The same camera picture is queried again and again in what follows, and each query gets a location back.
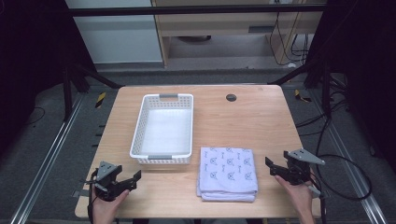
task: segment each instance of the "human hand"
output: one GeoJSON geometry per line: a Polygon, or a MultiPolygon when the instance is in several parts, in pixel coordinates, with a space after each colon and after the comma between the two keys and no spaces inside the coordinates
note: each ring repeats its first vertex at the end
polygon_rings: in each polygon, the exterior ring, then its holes
{"type": "Polygon", "coordinates": [[[312,185],[312,183],[308,181],[305,184],[293,186],[279,175],[275,175],[275,179],[289,194],[291,203],[298,213],[300,222],[303,224],[315,223],[312,216],[313,193],[312,190],[308,188],[308,185],[312,185]]]}
{"type": "Polygon", "coordinates": [[[95,187],[92,188],[92,215],[93,224],[110,224],[113,222],[114,217],[117,214],[121,203],[129,194],[129,190],[126,189],[123,193],[119,195],[113,202],[106,202],[102,199],[96,197],[95,187]]]}

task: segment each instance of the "aluminum rail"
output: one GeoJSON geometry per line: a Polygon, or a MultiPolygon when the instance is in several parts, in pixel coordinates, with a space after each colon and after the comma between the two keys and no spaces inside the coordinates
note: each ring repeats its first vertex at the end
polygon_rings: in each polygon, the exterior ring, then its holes
{"type": "MultiPolygon", "coordinates": [[[[318,96],[318,93],[313,90],[308,90],[310,95],[313,96],[313,101],[315,102],[319,113],[323,113],[323,110],[320,105],[320,97],[318,96]]],[[[347,147],[344,145],[344,142],[337,132],[337,129],[335,128],[334,124],[331,122],[329,124],[329,135],[330,138],[332,139],[332,142],[334,144],[334,148],[338,155],[345,157],[351,161],[354,161],[347,151],[347,147]]],[[[364,176],[361,174],[360,170],[350,164],[349,162],[344,163],[344,167],[346,169],[346,174],[349,176],[349,180],[352,183],[352,186],[354,187],[356,193],[358,194],[359,197],[363,196],[368,192],[369,187],[367,185],[366,179],[364,176]]],[[[363,205],[364,210],[366,211],[366,214],[368,218],[370,218],[370,221],[373,224],[387,224],[387,220],[382,213],[381,208],[379,207],[378,203],[376,202],[376,199],[373,194],[371,194],[367,199],[364,199],[361,201],[361,204],[363,205]]]]}
{"type": "Polygon", "coordinates": [[[53,164],[55,163],[59,152],[61,151],[61,148],[64,144],[64,140],[66,139],[66,136],[68,135],[74,120],[76,119],[83,98],[84,98],[83,94],[78,94],[77,99],[75,101],[73,113],[71,114],[68,120],[64,121],[60,131],[55,137],[55,140],[53,141],[52,146],[49,149],[46,158],[41,164],[41,167],[38,170],[33,183],[26,192],[17,211],[12,216],[10,221],[11,224],[17,224],[17,223],[23,224],[29,217],[32,208],[35,205],[35,201],[40,191],[43,189],[43,186],[47,180],[48,175],[50,174],[50,170],[53,164]]]}

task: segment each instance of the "white towel with print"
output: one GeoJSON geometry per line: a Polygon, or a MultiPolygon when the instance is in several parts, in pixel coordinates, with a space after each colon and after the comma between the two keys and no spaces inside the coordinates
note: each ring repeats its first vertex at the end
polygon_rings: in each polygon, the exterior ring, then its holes
{"type": "Polygon", "coordinates": [[[252,203],[257,191],[251,149],[201,147],[197,195],[203,201],[252,203]]]}

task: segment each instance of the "dark curtain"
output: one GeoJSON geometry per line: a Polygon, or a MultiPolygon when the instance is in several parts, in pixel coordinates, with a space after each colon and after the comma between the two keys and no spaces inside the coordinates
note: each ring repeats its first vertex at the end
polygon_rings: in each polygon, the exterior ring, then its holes
{"type": "Polygon", "coordinates": [[[35,108],[41,91],[77,63],[96,72],[73,18],[48,13],[64,0],[3,0],[0,5],[0,155],[35,108]]]}
{"type": "Polygon", "coordinates": [[[375,154],[386,158],[396,171],[394,1],[347,1],[346,10],[323,14],[308,61],[315,57],[320,60],[308,72],[308,86],[320,82],[325,62],[331,72],[345,74],[346,98],[355,117],[375,154]]]}

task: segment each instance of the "white cabinet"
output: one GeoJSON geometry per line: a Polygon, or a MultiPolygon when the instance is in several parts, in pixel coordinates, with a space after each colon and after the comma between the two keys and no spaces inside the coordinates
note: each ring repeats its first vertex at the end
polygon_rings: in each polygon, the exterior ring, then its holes
{"type": "MultiPolygon", "coordinates": [[[[149,0],[66,0],[69,8],[151,7],[149,0]]],[[[75,17],[95,64],[161,63],[154,17],[75,17]]]]}

